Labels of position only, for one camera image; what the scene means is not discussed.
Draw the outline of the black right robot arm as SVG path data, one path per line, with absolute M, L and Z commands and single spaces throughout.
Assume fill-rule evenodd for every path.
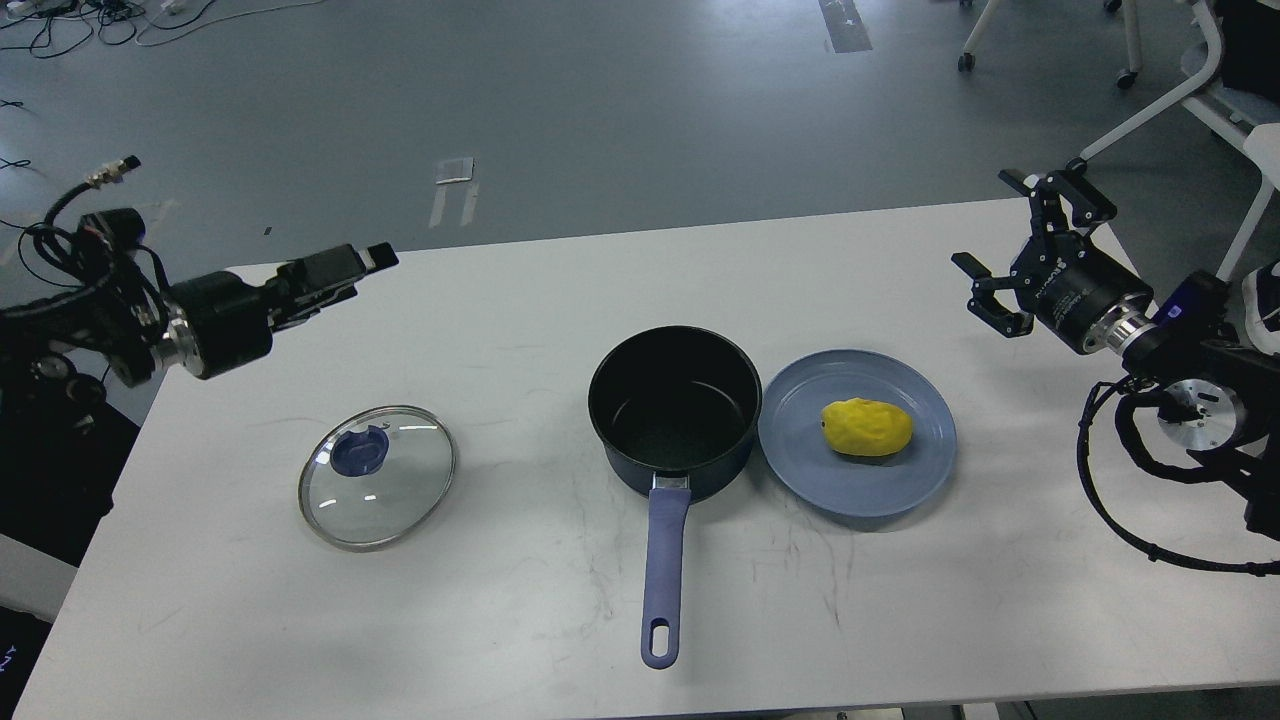
M 1151 562 L 1276 577 L 1274 560 L 1213 561 L 1140 538 L 1105 507 L 1091 470 L 1091 430 L 1114 401 L 1117 439 L 1138 469 L 1225 486 L 1244 501 L 1245 529 L 1277 538 L 1277 357 L 1240 343 L 1226 319 L 1226 283 L 1194 272 L 1152 310 L 1153 290 L 1094 245 L 1117 210 L 1079 167 L 1002 169 L 998 178 L 1028 201 L 1029 234 L 1002 275 L 969 252 L 952 255 L 970 282 L 968 311 L 1007 338 L 1043 325 L 1080 356 L 1114 352 L 1124 369 L 1091 388 L 1078 421 L 1076 473 L 1092 509 Z

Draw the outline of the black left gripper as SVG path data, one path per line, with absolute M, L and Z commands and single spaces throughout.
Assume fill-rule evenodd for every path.
M 275 333 L 357 297 L 358 281 L 398 264 L 390 243 L 366 249 L 343 243 L 285 263 L 261 286 L 248 284 L 232 272 L 174 284 L 166 301 L 169 333 L 180 365 L 207 380 L 266 357 Z

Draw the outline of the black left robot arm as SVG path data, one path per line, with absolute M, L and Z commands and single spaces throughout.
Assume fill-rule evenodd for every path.
M 132 155 L 104 164 L 20 232 L 72 284 L 3 309 L 6 489 L 67 478 L 92 456 L 90 429 L 106 391 L 76 368 L 69 351 L 97 354 L 128 387 L 172 366 L 212 379 L 266 357 L 276 334 L 353 299 L 361 279 L 399 261 L 389 243 L 343 243 L 284 263 L 261 284 L 228 270 L 173 283 L 146 246 L 146 225 L 134 209 L 90 213 L 73 231 L 58 224 L 81 195 L 138 168 Z

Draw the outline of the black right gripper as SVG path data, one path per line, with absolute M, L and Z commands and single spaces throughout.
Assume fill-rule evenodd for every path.
M 1116 307 L 1143 313 L 1155 297 L 1151 286 L 1094 245 L 1093 233 L 1117 215 L 1115 204 L 1082 164 L 1044 174 L 1004 168 L 997 177 L 1027 200 L 1028 234 L 1009 275 L 993 275 L 969 252 L 951 255 L 970 281 L 966 309 L 1005 338 L 1029 334 L 1037 319 L 1074 352 L 1100 351 Z M 1020 309 L 997 299 L 1006 290 L 1015 290 Z

